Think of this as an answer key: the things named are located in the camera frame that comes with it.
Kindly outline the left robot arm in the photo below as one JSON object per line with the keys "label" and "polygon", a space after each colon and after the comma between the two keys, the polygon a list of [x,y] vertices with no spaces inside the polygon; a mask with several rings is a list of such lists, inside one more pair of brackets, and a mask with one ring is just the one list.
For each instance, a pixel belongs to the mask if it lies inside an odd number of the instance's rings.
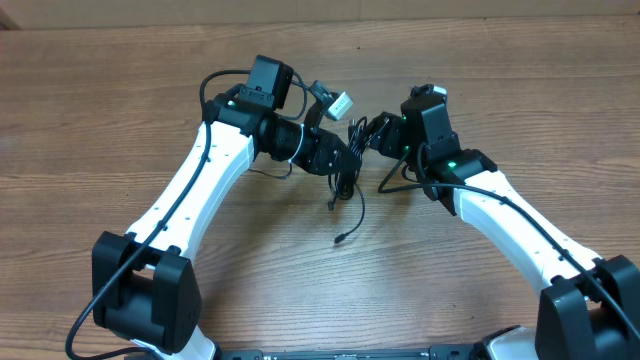
{"label": "left robot arm", "polygon": [[92,250],[93,297],[82,318],[127,340],[127,359],[215,357],[198,326],[194,261],[224,197],[259,154],[318,176],[361,165],[320,126],[351,108],[349,95],[304,84],[281,61],[258,56],[241,83],[200,105],[197,138],[163,193],[124,234],[104,232]]}

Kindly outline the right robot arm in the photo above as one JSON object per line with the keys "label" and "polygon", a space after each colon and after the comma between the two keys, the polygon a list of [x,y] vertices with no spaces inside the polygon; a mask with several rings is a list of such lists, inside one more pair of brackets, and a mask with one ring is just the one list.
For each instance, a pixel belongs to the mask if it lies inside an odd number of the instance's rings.
{"label": "right robot arm", "polygon": [[398,115],[370,126],[370,148],[396,159],[420,189],[488,238],[538,298],[534,328],[513,326],[476,343],[471,359],[636,359],[639,269],[627,257],[604,258],[564,234],[477,149],[452,129],[445,89],[415,87]]}

